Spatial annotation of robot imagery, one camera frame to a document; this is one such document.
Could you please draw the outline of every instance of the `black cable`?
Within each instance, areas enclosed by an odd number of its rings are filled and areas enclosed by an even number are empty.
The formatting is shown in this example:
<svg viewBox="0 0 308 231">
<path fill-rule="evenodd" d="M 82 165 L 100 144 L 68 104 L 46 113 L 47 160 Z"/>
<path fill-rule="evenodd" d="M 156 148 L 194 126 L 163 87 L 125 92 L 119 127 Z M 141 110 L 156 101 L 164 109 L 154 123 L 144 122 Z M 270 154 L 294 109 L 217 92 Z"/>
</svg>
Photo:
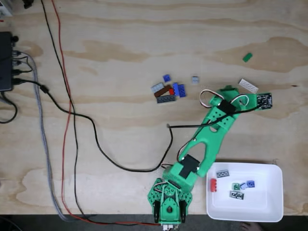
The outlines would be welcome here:
<svg viewBox="0 0 308 231">
<path fill-rule="evenodd" d="M 16 118 L 17 113 L 18 113 L 18 108 L 17 108 L 16 104 L 14 104 L 11 100 L 6 98 L 6 96 L 4 94 L 4 91 L 1 92 L 1 96 L 3 97 L 3 100 L 5 102 L 7 102 L 8 104 L 12 105 L 15 108 L 15 113 L 14 113 L 14 115 L 13 115 L 13 117 L 11 119 L 9 119 L 7 121 L 0 121 L 0 124 L 8 124 L 8 123 L 12 122 Z"/>
<path fill-rule="evenodd" d="M 67 96 L 68 96 L 68 98 L 70 100 L 70 103 L 72 105 L 72 108 L 73 108 L 73 113 L 71 113 L 71 114 L 73 114 L 73 116 L 74 116 L 74 136 L 75 136 L 75 142 L 76 142 L 76 156 L 75 156 L 75 164 L 74 164 L 74 195 L 75 195 L 75 202 L 77 204 L 77 207 L 78 207 L 79 211 L 81 212 L 83 217 L 85 219 L 87 219 L 87 217 L 85 216 L 85 214 L 83 213 L 83 211 L 82 211 L 82 209 L 81 209 L 81 207 L 79 205 L 79 202 L 78 202 L 78 199 L 77 199 L 77 190 L 76 190 L 76 172 L 77 172 L 77 161 L 78 161 L 78 139 L 77 139 L 76 114 L 75 114 L 76 113 L 76 109 L 75 109 L 73 100 L 71 98 L 71 95 L 69 93 L 68 85 L 67 85 L 66 80 L 65 80 L 64 70 L 63 70 L 63 67 L 61 65 L 60 58 L 59 58 L 59 55 L 58 55 L 58 52 L 57 52 L 57 49 L 56 49 L 56 46 L 55 46 L 55 42 L 54 42 L 53 35 L 52 35 L 52 32 L 51 32 L 51 28 L 50 28 L 50 25 L 49 25 L 49 21 L 48 21 L 48 17 L 47 17 L 47 14 L 46 14 L 46 9 L 45 9 L 44 2 L 43 2 L 43 0 L 41 0 L 40 2 L 41 2 L 42 7 L 43 7 L 44 16 L 45 16 L 47 28 L 48 28 L 48 31 L 49 31 L 49 35 L 51 37 L 51 42 L 52 42 L 53 50 L 54 50 L 54 53 L 55 53 L 56 58 L 58 60 L 59 67 L 60 67 L 61 72 L 62 72 L 62 77 L 63 77 L 63 81 L 64 81 L 64 84 L 65 84 L 66 93 L 67 93 Z"/>
<path fill-rule="evenodd" d="M 57 108 L 64 112 L 64 113 L 69 113 L 67 110 L 63 109 L 58 103 L 57 101 L 54 99 L 54 97 L 49 93 L 49 90 L 47 89 L 46 86 L 44 85 L 41 85 L 40 83 L 38 82 L 35 82 L 35 81 L 31 81 L 31 80 L 25 80 L 25 79 L 20 79 L 20 78 L 15 78 L 13 79 L 13 84 L 17 85 L 17 84 L 22 84 L 22 83 L 33 83 L 33 84 L 36 84 L 40 87 L 40 89 L 46 93 L 50 98 L 51 100 L 53 101 L 53 103 L 57 106 Z M 112 163 L 114 164 L 115 166 L 117 166 L 118 168 L 122 169 L 122 170 L 125 170 L 125 171 L 129 171 L 129 172 L 153 172 L 155 170 L 157 170 L 160 165 L 162 164 L 162 162 L 164 161 L 164 158 L 165 156 L 167 155 L 172 143 L 173 143 L 173 133 L 172 133 L 172 130 L 169 128 L 169 131 L 170 131 L 170 136 L 171 136 L 171 140 L 170 140 L 170 144 L 169 146 L 167 147 L 164 155 L 163 155 L 163 158 L 161 159 L 161 161 L 159 162 L 159 164 L 155 167 L 155 168 L 152 168 L 152 169 L 131 169 L 131 168 L 126 168 L 126 167 L 123 167 L 119 164 L 117 164 L 115 161 L 113 161 L 101 148 L 100 144 L 99 144 L 99 141 L 98 141 L 98 137 L 97 137 L 97 130 L 96 130 L 96 126 L 95 126 L 95 123 L 93 121 L 93 119 L 87 115 L 83 115 L 83 114 L 79 114 L 79 113 L 72 113 L 72 114 L 75 114 L 76 116 L 79 116 L 79 117 L 83 117 L 83 118 L 86 118 L 88 120 L 91 121 L 92 125 L 93 125 L 93 129 L 94 129 L 94 134 L 95 134 L 95 141 L 96 141 L 96 144 L 99 148 L 99 150 L 101 151 L 101 153 Z"/>
<path fill-rule="evenodd" d="M 15 228 L 17 228 L 19 231 L 23 231 L 15 222 L 11 221 L 10 219 L 7 219 L 3 216 L 0 216 L 0 219 L 9 222 L 11 225 L 13 225 Z"/>
<path fill-rule="evenodd" d="M 232 115 L 235 115 L 235 114 L 252 112 L 252 111 L 258 109 L 259 107 L 260 107 L 260 105 L 258 105 L 257 107 L 251 108 L 249 110 L 232 112 L 232 113 L 229 113 L 229 114 L 226 114 L 226 115 L 224 115 L 222 117 L 217 118 L 213 122 L 206 123 L 206 124 L 199 124 L 199 125 L 198 124 L 197 125 L 175 125 L 175 126 L 168 126 L 168 128 L 204 128 L 204 127 L 208 127 L 208 126 L 214 125 L 214 124 L 220 122 L 221 120 L 223 120 L 224 118 L 227 118 L 228 116 L 232 116 Z"/>
<path fill-rule="evenodd" d="M 32 72 L 32 70 L 28 70 L 28 71 L 21 71 L 21 73 L 30 73 Z"/>
</svg>

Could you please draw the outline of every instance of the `red plastic piece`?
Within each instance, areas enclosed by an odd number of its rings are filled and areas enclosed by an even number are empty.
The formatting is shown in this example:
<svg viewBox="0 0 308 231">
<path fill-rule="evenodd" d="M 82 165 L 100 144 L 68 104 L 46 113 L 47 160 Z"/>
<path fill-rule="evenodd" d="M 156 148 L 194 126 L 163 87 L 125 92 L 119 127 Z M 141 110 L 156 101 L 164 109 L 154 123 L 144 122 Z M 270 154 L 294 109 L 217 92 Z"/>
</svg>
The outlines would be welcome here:
<svg viewBox="0 0 308 231">
<path fill-rule="evenodd" d="M 170 95 L 174 95 L 174 90 L 173 90 L 173 88 L 170 88 L 170 89 L 169 89 L 169 93 L 170 93 Z"/>
<path fill-rule="evenodd" d="M 217 192 L 217 180 L 215 178 L 211 179 L 211 192 Z"/>
</svg>

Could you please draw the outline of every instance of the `robotic arm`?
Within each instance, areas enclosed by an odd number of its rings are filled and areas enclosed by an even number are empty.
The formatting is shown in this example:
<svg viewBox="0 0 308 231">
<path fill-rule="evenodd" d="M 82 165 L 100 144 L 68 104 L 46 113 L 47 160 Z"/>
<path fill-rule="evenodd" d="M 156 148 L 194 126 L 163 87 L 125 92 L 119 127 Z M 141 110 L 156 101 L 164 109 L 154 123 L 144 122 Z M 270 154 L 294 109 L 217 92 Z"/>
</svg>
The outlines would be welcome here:
<svg viewBox="0 0 308 231">
<path fill-rule="evenodd" d="M 199 177 L 204 177 L 216 159 L 222 140 L 240 113 L 264 110 L 272 107 L 270 93 L 239 94 L 236 88 L 226 86 L 217 92 L 203 90 L 214 94 L 210 108 L 201 126 L 179 151 L 177 162 L 157 178 L 148 194 L 148 201 L 156 223 L 163 225 L 163 230 L 177 227 L 185 222 L 188 206 L 193 197 L 191 190 Z M 199 143 L 206 145 L 205 156 L 199 162 L 188 154 Z"/>
</svg>

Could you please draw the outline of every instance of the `white plastic container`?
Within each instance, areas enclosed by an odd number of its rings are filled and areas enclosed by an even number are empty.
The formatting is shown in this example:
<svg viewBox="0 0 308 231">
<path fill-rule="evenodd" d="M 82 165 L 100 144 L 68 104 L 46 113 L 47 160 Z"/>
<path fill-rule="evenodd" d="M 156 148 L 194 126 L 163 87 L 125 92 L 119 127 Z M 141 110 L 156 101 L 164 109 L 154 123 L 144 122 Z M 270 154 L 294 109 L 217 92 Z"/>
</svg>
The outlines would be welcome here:
<svg viewBox="0 0 308 231">
<path fill-rule="evenodd" d="M 216 172 L 228 170 L 230 176 L 217 178 Z M 210 180 L 217 179 L 217 192 Z M 232 183 L 254 180 L 255 187 L 240 190 L 244 199 L 229 197 Z M 206 210 L 212 219 L 278 222 L 283 217 L 282 171 L 276 165 L 215 162 L 206 176 Z"/>
</svg>

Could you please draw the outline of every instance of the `cable connector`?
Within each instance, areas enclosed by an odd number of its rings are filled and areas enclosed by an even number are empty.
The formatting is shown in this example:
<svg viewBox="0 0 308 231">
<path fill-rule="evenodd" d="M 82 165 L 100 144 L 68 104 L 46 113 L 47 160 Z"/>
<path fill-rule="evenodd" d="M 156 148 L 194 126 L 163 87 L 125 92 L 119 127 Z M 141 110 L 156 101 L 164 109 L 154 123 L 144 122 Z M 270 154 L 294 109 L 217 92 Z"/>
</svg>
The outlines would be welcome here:
<svg viewBox="0 0 308 231">
<path fill-rule="evenodd" d="M 49 89 L 48 89 L 45 85 L 41 85 L 39 88 L 40 88 L 40 89 L 42 90 L 42 92 L 44 92 L 45 94 L 47 94 L 47 93 L 49 92 Z"/>
<path fill-rule="evenodd" d="M 19 56 L 21 55 L 20 51 L 12 51 L 12 56 Z"/>
<path fill-rule="evenodd" d="M 22 83 L 25 83 L 23 79 L 21 78 L 13 78 L 12 79 L 12 84 L 13 85 L 19 85 L 19 84 L 22 84 Z"/>
<path fill-rule="evenodd" d="M 19 69 L 13 69 L 12 70 L 12 76 L 17 76 L 17 75 L 20 75 L 21 73 L 23 73 L 23 71 L 21 71 Z"/>
<path fill-rule="evenodd" d="M 21 61 L 19 60 L 12 60 L 12 66 L 18 66 L 21 64 Z"/>
</svg>

